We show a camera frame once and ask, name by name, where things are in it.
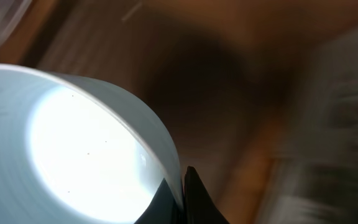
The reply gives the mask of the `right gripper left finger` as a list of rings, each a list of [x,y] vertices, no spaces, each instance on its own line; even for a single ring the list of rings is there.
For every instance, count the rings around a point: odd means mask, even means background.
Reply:
[[[182,224],[182,213],[165,179],[135,224]]]

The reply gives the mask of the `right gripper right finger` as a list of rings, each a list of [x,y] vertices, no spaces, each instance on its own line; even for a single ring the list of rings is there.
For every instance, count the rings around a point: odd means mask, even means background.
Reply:
[[[185,211],[189,224],[229,224],[216,208],[196,169],[188,166],[185,174]]]

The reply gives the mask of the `light blue bowl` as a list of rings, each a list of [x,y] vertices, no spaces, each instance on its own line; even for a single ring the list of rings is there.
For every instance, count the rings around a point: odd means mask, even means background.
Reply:
[[[0,223],[135,223],[180,162],[160,118],[94,78],[0,64]]]

